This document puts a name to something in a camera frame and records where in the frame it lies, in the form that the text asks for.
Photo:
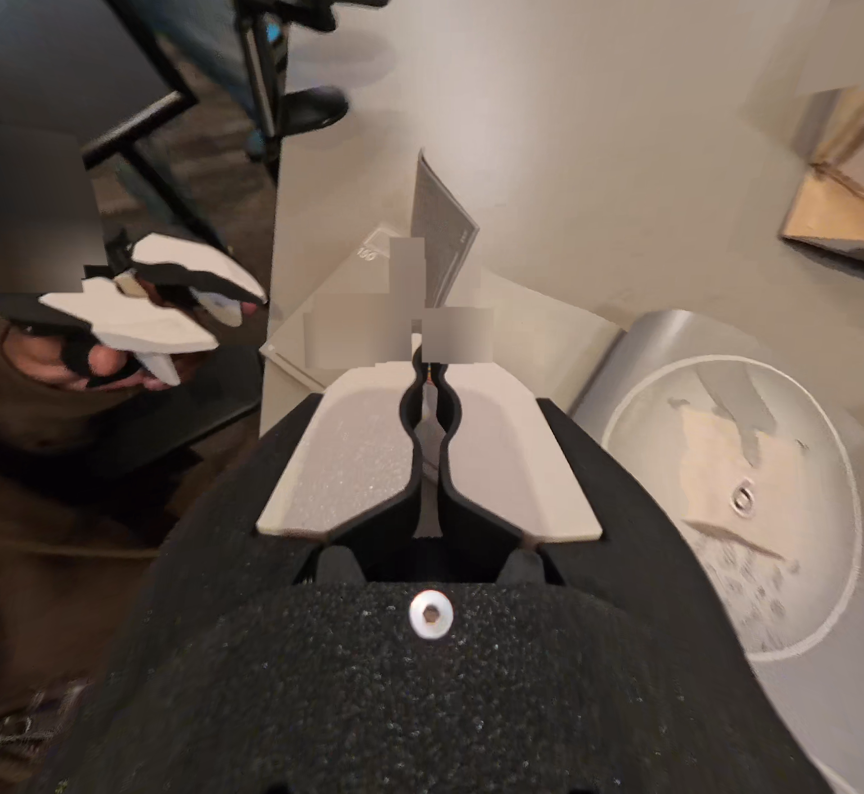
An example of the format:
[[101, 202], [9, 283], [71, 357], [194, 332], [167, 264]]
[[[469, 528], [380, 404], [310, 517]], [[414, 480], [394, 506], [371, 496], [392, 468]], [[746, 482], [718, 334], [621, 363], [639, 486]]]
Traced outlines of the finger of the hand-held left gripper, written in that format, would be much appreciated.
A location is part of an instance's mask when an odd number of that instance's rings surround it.
[[186, 238], [149, 233], [130, 245], [130, 266], [158, 288], [178, 287], [227, 300], [268, 304], [255, 277], [217, 248]]
[[131, 296], [107, 277], [81, 281], [78, 292], [45, 293], [39, 303], [90, 324], [105, 346], [134, 353], [210, 352], [219, 341], [187, 313]]

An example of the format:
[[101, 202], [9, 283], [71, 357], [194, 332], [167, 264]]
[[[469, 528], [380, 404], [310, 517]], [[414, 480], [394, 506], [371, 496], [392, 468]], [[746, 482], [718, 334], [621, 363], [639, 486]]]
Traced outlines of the grey board on stand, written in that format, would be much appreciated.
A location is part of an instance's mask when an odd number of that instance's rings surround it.
[[2, 125], [67, 135], [87, 171], [119, 155], [190, 235], [228, 252], [141, 143], [198, 104], [126, 0], [2, 0]]

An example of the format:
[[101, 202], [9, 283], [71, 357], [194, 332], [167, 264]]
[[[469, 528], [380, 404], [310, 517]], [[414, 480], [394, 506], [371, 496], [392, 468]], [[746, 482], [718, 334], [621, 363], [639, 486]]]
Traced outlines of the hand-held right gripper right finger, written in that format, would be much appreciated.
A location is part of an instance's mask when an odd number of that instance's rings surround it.
[[598, 541], [602, 528], [539, 401], [493, 363], [453, 364], [438, 379], [438, 480], [453, 505], [539, 543]]

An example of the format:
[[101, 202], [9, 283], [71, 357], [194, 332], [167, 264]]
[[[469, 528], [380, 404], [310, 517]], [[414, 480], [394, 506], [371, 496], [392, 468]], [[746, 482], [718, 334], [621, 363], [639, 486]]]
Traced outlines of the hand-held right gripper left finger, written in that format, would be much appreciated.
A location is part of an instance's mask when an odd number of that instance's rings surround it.
[[256, 521], [266, 537], [323, 540], [415, 480], [412, 423], [403, 400], [416, 384], [411, 362], [348, 370], [322, 394]]

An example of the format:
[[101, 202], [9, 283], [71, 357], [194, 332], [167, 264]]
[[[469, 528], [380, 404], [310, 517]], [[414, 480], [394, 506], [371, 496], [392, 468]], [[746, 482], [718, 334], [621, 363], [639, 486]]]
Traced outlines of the person's left hand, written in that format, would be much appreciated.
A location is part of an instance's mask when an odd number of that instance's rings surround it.
[[91, 378], [109, 377], [124, 368], [128, 354], [97, 345], [89, 353], [90, 374], [80, 377], [67, 368], [61, 359], [62, 340], [58, 337], [39, 337], [12, 326], [4, 338], [2, 351], [9, 364], [26, 378], [67, 392], [119, 391], [146, 389], [162, 391], [171, 385], [155, 377], [146, 369], [138, 370], [124, 380], [103, 384], [90, 389]]

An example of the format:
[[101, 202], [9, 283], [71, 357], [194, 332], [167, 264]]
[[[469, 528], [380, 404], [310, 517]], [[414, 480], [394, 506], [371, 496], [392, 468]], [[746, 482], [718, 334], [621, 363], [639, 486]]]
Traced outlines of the grey instruction booklet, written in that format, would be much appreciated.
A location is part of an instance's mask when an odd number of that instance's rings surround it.
[[[479, 227], [422, 154], [416, 167], [410, 235], [426, 243], [429, 305], [491, 308], [493, 361], [535, 397], [569, 411], [619, 336], [619, 326], [481, 269], [477, 252], [471, 251]], [[387, 291], [394, 238], [399, 235], [391, 227], [372, 230], [261, 346], [262, 355], [306, 389], [326, 389], [341, 371], [305, 365], [303, 316], [311, 312], [318, 294]]]

